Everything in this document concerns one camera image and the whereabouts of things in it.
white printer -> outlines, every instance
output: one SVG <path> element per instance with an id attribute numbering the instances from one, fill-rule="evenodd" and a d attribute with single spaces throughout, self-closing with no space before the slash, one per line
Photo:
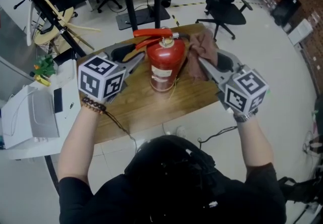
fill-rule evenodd
<path id="1" fill-rule="evenodd" d="M 6 149 L 59 136 L 52 96 L 45 89 L 25 86 L 1 109 Z"/>

fire extinguisher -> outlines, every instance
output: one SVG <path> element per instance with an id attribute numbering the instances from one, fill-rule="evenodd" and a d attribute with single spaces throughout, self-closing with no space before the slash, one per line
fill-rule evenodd
<path id="1" fill-rule="evenodd" d="M 170 29 L 140 29 L 134 37 L 150 36 L 138 43 L 136 50 L 147 46 L 150 67 L 150 84 L 158 92 L 169 91 L 185 58 L 185 43 L 182 37 L 190 40 L 187 34 L 173 33 Z"/>

fire extinguisher label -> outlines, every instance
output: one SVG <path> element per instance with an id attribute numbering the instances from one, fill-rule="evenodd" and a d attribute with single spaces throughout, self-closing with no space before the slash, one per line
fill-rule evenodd
<path id="1" fill-rule="evenodd" d="M 151 76 L 151 78 L 152 78 L 153 80 L 157 81 L 157 82 L 167 82 L 167 80 L 165 80 L 165 79 L 160 79 L 160 78 L 158 78 L 158 77 L 156 77 L 156 76 L 154 76 L 154 75 L 152 75 L 152 76 Z"/>
<path id="2" fill-rule="evenodd" d="M 154 65 L 151 66 L 151 70 L 154 73 L 154 75 L 159 76 L 159 77 L 169 77 L 172 75 L 173 70 L 161 70 L 156 68 Z"/>

chair base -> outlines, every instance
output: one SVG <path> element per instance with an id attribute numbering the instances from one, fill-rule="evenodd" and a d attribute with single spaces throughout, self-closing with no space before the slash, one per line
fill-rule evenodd
<path id="1" fill-rule="evenodd" d="M 232 40 L 236 39 L 235 34 L 226 26 L 226 24 L 224 24 L 222 22 L 219 22 L 219 21 L 216 21 L 216 20 L 211 20 L 211 19 L 197 19 L 195 23 L 199 23 L 199 22 L 210 22 L 210 23 L 215 23 L 216 24 L 216 30 L 215 30 L 214 36 L 213 36 L 213 39 L 214 39 L 215 42 L 217 41 L 216 36 L 217 36 L 217 33 L 218 33 L 219 26 L 223 27 L 226 31 L 228 31 L 232 35 L 232 37 L 231 37 Z"/>
<path id="2" fill-rule="evenodd" d="M 108 1 L 113 1 L 117 6 L 118 6 L 118 8 L 119 9 L 122 9 L 122 5 L 120 5 L 118 2 L 117 2 L 117 0 L 103 0 L 103 2 L 100 4 L 100 6 L 97 8 L 97 12 L 98 13 L 101 13 L 102 12 L 102 10 L 101 10 L 101 8 L 108 2 Z"/>

desk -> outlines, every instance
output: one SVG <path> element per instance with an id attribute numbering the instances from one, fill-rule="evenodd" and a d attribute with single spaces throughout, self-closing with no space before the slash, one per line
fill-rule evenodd
<path id="1" fill-rule="evenodd" d="M 194 34 L 204 29 L 203 24 L 193 24 L 173 28 L 172 30 L 174 32 Z M 144 39 L 145 37 L 137 37 L 123 43 L 139 43 Z M 186 41 L 185 44 L 186 48 L 188 48 L 189 43 Z M 135 53 L 137 51 L 129 54 L 129 58 Z M 78 65 L 87 59 L 88 56 L 81 58 L 78 60 Z M 145 61 L 126 79 L 128 87 L 118 94 L 112 104 L 106 104 L 107 110 L 130 133 L 160 125 L 218 100 L 216 96 L 217 86 L 213 82 L 194 81 L 189 76 L 187 68 L 182 72 L 172 97 L 170 96 L 174 88 L 167 93 L 158 93 L 151 88 L 149 80 L 149 64 L 147 58 L 145 58 Z M 100 117 L 95 133 L 95 143 L 112 140 L 124 135 L 125 133 L 110 118 L 104 115 Z"/>
<path id="2" fill-rule="evenodd" d="M 64 27 L 65 24 L 70 21 L 70 19 L 73 16 L 73 13 L 74 13 L 73 7 L 69 8 L 65 11 L 64 18 L 65 18 L 66 22 L 64 22 L 62 20 L 59 21 L 59 23 L 61 24 L 62 27 Z M 37 45 L 47 44 L 51 40 L 53 40 L 59 33 L 60 33 L 59 30 L 55 26 L 53 27 L 53 29 L 50 32 L 43 34 L 43 35 L 41 35 L 40 32 L 37 30 L 36 34 L 35 34 L 34 42 Z"/>

